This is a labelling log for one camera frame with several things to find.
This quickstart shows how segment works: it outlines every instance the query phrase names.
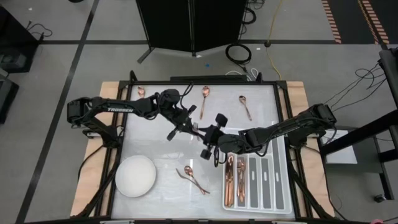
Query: cutlery tray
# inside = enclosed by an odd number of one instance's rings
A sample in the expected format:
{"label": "cutlery tray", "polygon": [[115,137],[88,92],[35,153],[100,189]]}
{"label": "cutlery tray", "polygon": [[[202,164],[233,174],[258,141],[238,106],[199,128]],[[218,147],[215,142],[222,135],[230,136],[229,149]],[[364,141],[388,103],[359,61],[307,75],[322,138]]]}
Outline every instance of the cutlery tray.
{"label": "cutlery tray", "polygon": [[[269,143],[268,152],[264,157],[252,154],[228,154],[233,156],[233,198],[232,206],[227,207],[225,201],[226,163],[223,164],[223,196],[222,204],[226,210],[239,212],[278,213],[288,214],[292,211],[289,180],[287,178],[287,164],[283,136],[273,139]],[[238,170],[239,158],[245,160],[244,171],[245,197],[239,201]]]}

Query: yellow cable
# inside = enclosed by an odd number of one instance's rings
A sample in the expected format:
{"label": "yellow cable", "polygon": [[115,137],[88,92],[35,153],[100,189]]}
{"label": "yellow cable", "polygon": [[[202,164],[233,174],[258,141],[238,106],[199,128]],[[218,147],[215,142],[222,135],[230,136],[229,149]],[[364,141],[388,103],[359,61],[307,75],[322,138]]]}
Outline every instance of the yellow cable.
{"label": "yellow cable", "polygon": [[[274,17],[272,18],[272,22],[271,22],[271,28],[269,29],[269,35],[268,35],[268,40],[267,40],[267,42],[269,42],[269,41],[271,40],[271,34],[272,34],[272,30],[273,30],[273,28],[274,28],[274,22],[275,22],[275,19],[276,19],[276,15],[278,15],[278,11],[279,11],[280,6],[282,5],[282,2],[283,2],[283,1],[284,1],[284,0],[280,0],[280,1],[279,1],[279,5],[278,5],[278,7],[277,7],[276,10],[275,10]],[[271,62],[272,68],[275,70],[276,73],[278,73],[279,80],[282,80],[282,75],[280,74],[280,72],[278,71],[278,69],[275,67],[274,61],[272,60],[271,56],[270,56],[269,53],[268,53],[268,47],[266,47],[266,52],[267,52],[267,56],[268,56],[268,58],[269,58],[269,61]]]}

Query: wooden board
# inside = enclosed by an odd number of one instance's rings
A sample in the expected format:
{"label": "wooden board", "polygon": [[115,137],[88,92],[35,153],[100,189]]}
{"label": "wooden board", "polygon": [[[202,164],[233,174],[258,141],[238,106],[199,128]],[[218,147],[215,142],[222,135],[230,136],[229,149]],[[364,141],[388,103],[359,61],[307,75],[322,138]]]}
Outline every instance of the wooden board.
{"label": "wooden board", "polygon": [[[301,111],[308,108],[307,96],[305,94],[304,85],[302,82],[287,82],[288,92],[290,98],[290,104],[292,106],[293,115],[299,114]],[[118,92],[119,82],[104,82],[101,87],[101,93],[99,94],[103,98],[116,98]],[[283,97],[281,97],[282,103],[282,113],[284,118],[287,118],[287,112],[285,107],[285,102]],[[112,113],[101,113],[97,115],[104,124],[111,124]],[[89,156],[95,149],[97,149],[102,144],[102,140],[90,139],[86,148],[86,155]],[[308,146],[318,149],[317,142],[315,139],[308,139]],[[95,192],[98,190],[101,180],[101,173],[104,164],[106,150],[103,149],[96,155],[94,155],[85,164],[84,168],[81,170],[81,176],[76,190],[75,200],[73,202],[71,215],[76,215],[80,213],[86,204],[94,196]],[[303,160],[305,178],[307,181],[307,187],[309,191],[313,194],[318,203],[328,212],[330,215],[334,216],[333,207],[330,204],[328,191],[326,188],[326,177],[323,172],[323,164],[320,155],[316,152],[303,148],[301,150],[301,156]],[[303,202],[303,195],[298,187],[298,203],[301,211],[301,216],[305,217],[305,207]],[[106,213],[106,205],[109,199],[109,188],[104,194],[103,208],[101,209],[101,214]]]}

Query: gray floor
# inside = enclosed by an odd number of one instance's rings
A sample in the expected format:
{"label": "gray floor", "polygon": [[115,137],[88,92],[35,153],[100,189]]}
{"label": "gray floor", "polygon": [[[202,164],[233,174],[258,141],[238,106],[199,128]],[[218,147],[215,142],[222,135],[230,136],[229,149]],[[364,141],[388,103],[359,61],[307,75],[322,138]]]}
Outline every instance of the gray floor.
{"label": "gray floor", "polygon": [[[93,0],[78,4],[51,0],[2,0],[21,22],[41,22],[54,35],[50,40],[79,40]],[[257,13],[255,24],[248,26],[243,39],[264,39],[277,1],[269,0]],[[135,1],[100,0],[89,40],[143,40],[145,37]],[[273,39],[332,40],[322,4],[305,0],[298,4],[285,0],[275,23]],[[247,45],[252,50],[248,68],[257,68],[265,80],[276,80],[263,45]],[[31,71],[12,74],[10,79],[20,91],[5,125],[0,126],[0,217],[2,223],[15,222],[27,186],[49,130],[55,107],[68,75],[77,45],[41,45]],[[239,68],[224,54],[225,47],[200,52],[200,58],[170,50],[155,49],[142,64],[136,60],[147,50],[145,45],[85,45],[76,68],[67,101],[81,96],[96,96],[101,83],[128,79],[134,70],[139,80],[168,80],[171,76],[222,75]],[[371,68],[378,59],[378,45],[273,45],[269,53],[284,80],[300,80],[306,87],[310,104],[322,103],[356,79],[358,68]],[[235,57],[244,52],[231,49]],[[339,105],[358,100],[370,93],[363,81]],[[335,113],[338,124],[364,125],[396,107],[388,85],[372,97]],[[65,110],[55,132],[48,158],[26,221],[68,218],[76,190],[76,175],[83,160],[87,139],[80,130],[70,129]],[[389,142],[381,142],[384,149]],[[391,184],[398,186],[394,171],[398,164],[387,165]],[[377,176],[329,172],[331,199],[350,220],[370,221],[397,215],[397,202],[375,203],[371,197],[381,192]]]}

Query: spoon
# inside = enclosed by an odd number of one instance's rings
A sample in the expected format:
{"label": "spoon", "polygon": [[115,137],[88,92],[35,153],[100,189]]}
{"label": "spoon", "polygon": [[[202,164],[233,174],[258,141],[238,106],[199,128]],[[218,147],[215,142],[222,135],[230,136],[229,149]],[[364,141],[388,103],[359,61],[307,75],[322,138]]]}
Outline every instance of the spoon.
{"label": "spoon", "polygon": [[203,117],[203,111],[205,110],[205,99],[210,94],[210,88],[208,86],[204,86],[201,89],[201,93],[203,95],[203,103],[201,105],[201,110],[200,110],[200,119]]}
{"label": "spoon", "polygon": [[201,188],[200,186],[198,186],[197,183],[195,183],[193,180],[189,179],[188,177],[184,177],[183,175],[181,175],[177,168],[176,168],[175,170],[177,171],[178,175],[179,175],[181,178],[187,179],[187,180],[189,180],[190,182],[192,182],[195,186],[197,186],[203,195],[205,195],[206,193],[210,194],[210,192],[208,192],[208,191],[205,190],[205,189],[202,189],[202,188]]}
{"label": "spoon", "polygon": [[244,107],[246,108],[246,113],[248,114],[249,120],[251,120],[251,115],[250,112],[248,110],[248,107],[246,106],[246,97],[244,96],[240,96],[239,97],[239,101],[244,105]]}
{"label": "spoon", "polygon": [[199,187],[200,191],[202,191],[202,193],[203,193],[203,191],[205,191],[205,189],[203,189],[202,187],[200,187],[200,184],[198,183],[198,181],[193,177],[193,170],[192,170],[192,168],[191,168],[190,166],[185,166],[185,167],[184,167],[184,172],[185,172],[188,176],[192,177],[192,179],[197,183],[197,186]]}
{"label": "spoon", "polygon": [[145,89],[144,89],[144,87],[138,86],[138,95],[141,98],[145,97]]}

